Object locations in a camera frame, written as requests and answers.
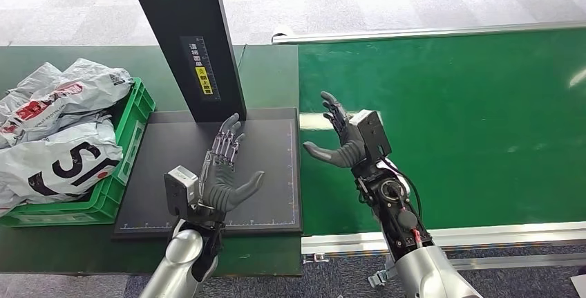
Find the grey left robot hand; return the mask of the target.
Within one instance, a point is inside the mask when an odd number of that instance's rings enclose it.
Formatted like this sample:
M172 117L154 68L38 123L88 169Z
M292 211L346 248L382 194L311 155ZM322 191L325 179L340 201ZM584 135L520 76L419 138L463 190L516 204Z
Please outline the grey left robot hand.
M240 116L234 113L220 126L202 164L198 187L199 202L228 213L253 196L263 185L264 171L255 172L248 182L235 185L235 161L245 137L239 133Z

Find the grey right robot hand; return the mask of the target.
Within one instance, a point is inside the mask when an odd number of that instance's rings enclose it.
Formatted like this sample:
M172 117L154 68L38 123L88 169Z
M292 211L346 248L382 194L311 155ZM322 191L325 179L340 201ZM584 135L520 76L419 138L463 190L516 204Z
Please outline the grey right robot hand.
M350 115L343 105L327 91L321 91L322 105L328 110L323 114L336 131L340 146L337 149L319 147L306 141L303 148L315 159L340 168L352 168L366 158L364 141L358 130L351 126Z

